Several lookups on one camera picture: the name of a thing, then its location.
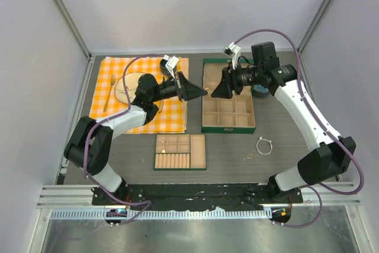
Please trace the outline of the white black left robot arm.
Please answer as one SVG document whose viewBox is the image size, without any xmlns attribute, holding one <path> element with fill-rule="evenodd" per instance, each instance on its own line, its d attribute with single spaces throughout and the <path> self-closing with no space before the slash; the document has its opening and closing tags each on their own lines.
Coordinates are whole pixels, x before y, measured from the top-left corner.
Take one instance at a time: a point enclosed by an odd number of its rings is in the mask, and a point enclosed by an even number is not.
<svg viewBox="0 0 379 253">
<path fill-rule="evenodd" d="M 144 74 L 126 110 L 99 119 L 88 116 L 79 119 L 64 157 L 105 189 L 108 201 L 119 205 L 126 197 L 123 188 L 126 183 L 108 163 L 112 141 L 128 130 L 150 123 L 158 113 L 159 107 L 155 104 L 158 101 L 173 97 L 189 101 L 205 95 L 207 91 L 189 82 L 182 72 L 160 84 L 153 75 Z"/>
</svg>

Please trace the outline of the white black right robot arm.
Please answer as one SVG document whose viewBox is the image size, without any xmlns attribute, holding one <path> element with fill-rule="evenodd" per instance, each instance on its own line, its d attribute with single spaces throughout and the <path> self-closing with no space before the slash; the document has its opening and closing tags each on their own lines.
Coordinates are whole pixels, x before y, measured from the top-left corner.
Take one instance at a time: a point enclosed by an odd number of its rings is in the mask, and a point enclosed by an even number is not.
<svg viewBox="0 0 379 253">
<path fill-rule="evenodd" d="M 342 137 L 320 113 L 297 78 L 293 65 L 281 65 L 272 42 L 251 47 L 253 65 L 240 64 L 240 47 L 231 43 L 224 54 L 231 57 L 221 71 L 221 81 L 211 93 L 213 98 L 231 99 L 247 86 L 261 85 L 268 89 L 288 111 L 304 137 L 309 153 L 296 166 L 269 178 L 267 194 L 279 203 L 289 192 L 304 185 L 315 185 L 343 174 L 350 164 L 356 143 Z"/>
</svg>

